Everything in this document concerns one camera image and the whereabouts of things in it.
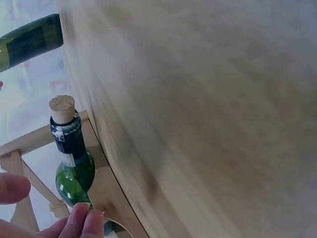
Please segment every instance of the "bottle label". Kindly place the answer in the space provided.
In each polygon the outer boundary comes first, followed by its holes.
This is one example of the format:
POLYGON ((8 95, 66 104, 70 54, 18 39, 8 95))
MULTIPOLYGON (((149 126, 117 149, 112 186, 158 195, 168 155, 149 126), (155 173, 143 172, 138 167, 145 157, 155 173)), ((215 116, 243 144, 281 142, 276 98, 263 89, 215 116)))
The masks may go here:
POLYGON ((62 152, 60 152, 60 154, 61 154, 61 161, 63 162, 65 166, 76 167, 74 157, 72 154, 64 154, 62 152))
POLYGON ((51 133, 65 166, 75 167, 88 159, 77 111, 74 119, 66 125, 58 125, 51 118, 51 133))

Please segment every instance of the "finger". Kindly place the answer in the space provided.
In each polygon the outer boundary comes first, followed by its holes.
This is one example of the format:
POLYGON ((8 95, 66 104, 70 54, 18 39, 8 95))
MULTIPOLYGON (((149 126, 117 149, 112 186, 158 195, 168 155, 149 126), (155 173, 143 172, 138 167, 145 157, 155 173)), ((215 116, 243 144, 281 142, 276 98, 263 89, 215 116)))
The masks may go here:
POLYGON ((66 226, 68 217, 62 218, 59 221, 55 222, 51 227, 38 232, 37 235, 45 238, 56 238, 60 235, 61 231, 66 226))
POLYGON ((0 204, 12 204, 26 198, 31 189, 28 178, 20 175, 0 173, 0 204))
POLYGON ((80 238, 104 237, 104 213, 98 210, 88 212, 80 238))
POLYGON ((75 204, 66 226, 59 235, 59 238, 78 238, 83 230, 85 219, 89 211, 86 203, 75 204))

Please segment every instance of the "cork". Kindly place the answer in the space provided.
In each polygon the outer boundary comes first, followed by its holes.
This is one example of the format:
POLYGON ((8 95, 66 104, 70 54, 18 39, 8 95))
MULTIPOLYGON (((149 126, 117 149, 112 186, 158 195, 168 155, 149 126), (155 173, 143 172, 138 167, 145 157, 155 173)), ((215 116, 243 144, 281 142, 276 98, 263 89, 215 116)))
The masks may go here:
POLYGON ((71 122, 75 115, 75 100, 68 95, 60 95, 50 100, 52 119, 57 124, 71 122))

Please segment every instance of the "wooden surface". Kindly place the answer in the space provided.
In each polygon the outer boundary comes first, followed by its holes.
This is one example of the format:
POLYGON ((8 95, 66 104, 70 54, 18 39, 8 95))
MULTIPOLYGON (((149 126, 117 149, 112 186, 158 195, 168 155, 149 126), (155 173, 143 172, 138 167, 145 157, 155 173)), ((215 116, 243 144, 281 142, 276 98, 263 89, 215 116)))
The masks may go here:
POLYGON ((95 179, 88 191, 94 208, 104 211, 107 220, 122 225, 132 237, 148 238, 115 179, 89 120, 83 122, 82 130, 86 148, 96 164, 95 179))
MULTIPOLYGON (((79 116, 82 121, 85 121, 89 118, 86 111, 80 112, 79 116)), ((10 141, 0 146, 0 156, 14 150, 19 150, 23 155, 31 152, 32 150, 36 150, 37 148, 45 146, 54 141, 50 131, 50 125, 48 124, 13 141, 10 141)))
MULTIPOLYGON (((0 163, 1 168, 6 170, 8 173, 24 175, 21 154, 18 150, 12 151, 6 156, 1 156, 0 163)), ((16 204, 15 213, 11 223, 31 232, 40 231, 29 196, 16 204)))
POLYGON ((71 90, 151 238, 315 237, 315 1, 57 5, 71 90))
POLYGON ((50 202, 50 211, 58 218, 69 216, 66 204, 59 200, 52 191, 37 177, 31 168, 22 160, 24 175, 31 181, 32 186, 50 202))
POLYGON ((31 168, 22 161, 24 175, 31 181, 32 186, 53 205, 59 205, 61 201, 52 193, 48 187, 37 177, 31 168))

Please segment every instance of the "green glass bottle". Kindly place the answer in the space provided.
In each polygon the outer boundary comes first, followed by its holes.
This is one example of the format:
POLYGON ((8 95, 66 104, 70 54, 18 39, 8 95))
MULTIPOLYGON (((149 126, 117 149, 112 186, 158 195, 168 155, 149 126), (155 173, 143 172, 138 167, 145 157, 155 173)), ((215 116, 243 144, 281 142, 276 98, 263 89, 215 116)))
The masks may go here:
POLYGON ((0 38, 0 72, 63 44, 57 13, 21 26, 0 38))
MULTIPOLYGON (((55 99, 61 98, 73 101, 70 96, 58 96, 55 99)), ((77 202, 90 203, 87 192, 95 177, 95 163, 85 147, 80 117, 74 109, 72 114, 71 121, 65 124, 56 123, 53 117, 50 120, 51 133, 62 155, 55 183, 58 193, 71 207, 77 202)))

